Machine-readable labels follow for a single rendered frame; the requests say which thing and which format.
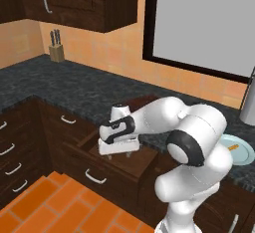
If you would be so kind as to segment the dark wood wall cupboard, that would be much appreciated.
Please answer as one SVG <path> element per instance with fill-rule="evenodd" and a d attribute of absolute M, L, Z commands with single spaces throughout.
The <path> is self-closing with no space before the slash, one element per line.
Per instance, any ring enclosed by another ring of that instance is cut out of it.
<path fill-rule="evenodd" d="M 100 33 L 137 21 L 137 0 L 0 0 L 0 24 L 30 19 Z"/>

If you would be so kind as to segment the wooden knife block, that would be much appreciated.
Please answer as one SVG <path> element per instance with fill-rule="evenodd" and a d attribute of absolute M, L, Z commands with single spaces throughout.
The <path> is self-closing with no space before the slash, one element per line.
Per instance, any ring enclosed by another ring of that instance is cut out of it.
<path fill-rule="evenodd" d="M 61 44 L 61 37 L 59 30 L 50 32 L 51 45 L 49 46 L 50 58 L 53 62 L 61 63 L 65 61 L 64 47 Z"/>

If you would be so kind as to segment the black framed window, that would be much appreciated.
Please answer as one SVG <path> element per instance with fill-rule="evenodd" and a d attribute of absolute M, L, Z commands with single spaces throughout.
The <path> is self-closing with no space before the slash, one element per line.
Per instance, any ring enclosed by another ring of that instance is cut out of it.
<path fill-rule="evenodd" d="M 255 68 L 255 0 L 145 0 L 142 57 L 246 84 Z"/>

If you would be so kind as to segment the dark wood closed drawer front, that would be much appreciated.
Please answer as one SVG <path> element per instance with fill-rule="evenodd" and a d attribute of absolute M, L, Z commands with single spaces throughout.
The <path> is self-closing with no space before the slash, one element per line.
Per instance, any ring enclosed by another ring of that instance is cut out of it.
<path fill-rule="evenodd" d="M 46 103 L 39 103 L 39 108 L 47 131 L 82 149 L 94 146 L 98 142 L 98 128 L 90 121 Z M 77 122 L 65 123 L 61 120 L 62 115 Z"/>

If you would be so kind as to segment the dark wood drawer stack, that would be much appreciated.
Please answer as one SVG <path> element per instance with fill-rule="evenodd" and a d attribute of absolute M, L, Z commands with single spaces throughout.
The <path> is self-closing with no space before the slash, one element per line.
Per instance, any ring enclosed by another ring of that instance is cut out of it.
<path fill-rule="evenodd" d="M 53 166 L 39 107 L 35 99 L 18 104 L 0 115 L 0 125 L 7 121 L 7 126 L 0 130 L 0 152 L 15 143 L 15 148 L 0 156 L 0 209 L 26 190 L 42 175 L 48 175 Z M 18 166 L 22 167 L 12 175 L 5 175 Z M 13 188 L 21 186 L 25 179 L 28 184 L 19 192 Z"/>

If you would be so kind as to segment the dark wood base cupboard door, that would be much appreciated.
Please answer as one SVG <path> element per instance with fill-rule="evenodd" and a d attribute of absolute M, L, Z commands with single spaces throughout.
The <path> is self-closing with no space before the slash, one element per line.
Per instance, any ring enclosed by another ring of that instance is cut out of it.
<path fill-rule="evenodd" d="M 228 181 L 196 210 L 194 221 L 203 233 L 229 233 L 235 214 L 238 222 L 232 233 L 251 233 L 255 224 L 255 193 Z"/>

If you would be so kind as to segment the dark wood open drawer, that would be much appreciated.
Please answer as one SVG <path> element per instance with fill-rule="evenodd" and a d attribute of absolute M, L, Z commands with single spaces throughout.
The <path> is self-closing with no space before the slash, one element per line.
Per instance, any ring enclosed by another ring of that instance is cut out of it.
<path fill-rule="evenodd" d="M 141 146 L 130 157 L 125 153 L 113 154 L 112 160 L 107 155 L 99 154 L 99 145 L 82 149 L 67 141 L 63 142 L 63 153 L 67 156 L 66 165 L 73 166 L 72 172 L 88 186 L 108 196 L 112 201 L 119 201 L 128 206 L 136 206 L 138 193 L 144 179 L 151 172 L 158 159 L 158 152 L 150 147 Z M 85 176 L 107 179 L 104 184 L 97 184 Z"/>

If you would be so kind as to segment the light blue plate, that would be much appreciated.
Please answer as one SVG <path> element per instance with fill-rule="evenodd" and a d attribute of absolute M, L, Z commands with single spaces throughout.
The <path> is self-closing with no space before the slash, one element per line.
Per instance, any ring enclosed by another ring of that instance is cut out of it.
<path fill-rule="evenodd" d="M 234 150 L 229 150 L 232 158 L 233 164 L 238 166 L 249 165 L 255 160 L 255 150 L 254 148 L 244 139 L 231 135 L 223 134 L 220 137 L 220 143 L 227 148 L 231 145 L 238 144 L 239 147 Z"/>

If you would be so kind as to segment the silver metal tap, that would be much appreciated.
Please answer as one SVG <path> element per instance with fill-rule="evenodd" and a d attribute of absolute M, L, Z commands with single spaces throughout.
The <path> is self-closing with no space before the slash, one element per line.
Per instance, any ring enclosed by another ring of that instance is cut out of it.
<path fill-rule="evenodd" d="M 255 126 L 255 67 L 248 81 L 239 110 L 239 118 L 244 123 Z"/>

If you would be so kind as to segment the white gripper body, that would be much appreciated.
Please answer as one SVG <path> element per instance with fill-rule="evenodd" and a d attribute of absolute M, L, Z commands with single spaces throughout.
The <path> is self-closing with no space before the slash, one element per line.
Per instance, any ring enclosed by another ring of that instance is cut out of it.
<path fill-rule="evenodd" d="M 100 155 L 112 155 L 125 152 L 133 152 L 139 150 L 138 138 L 114 142 L 107 144 L 103 140 L 98 140 Z"/>

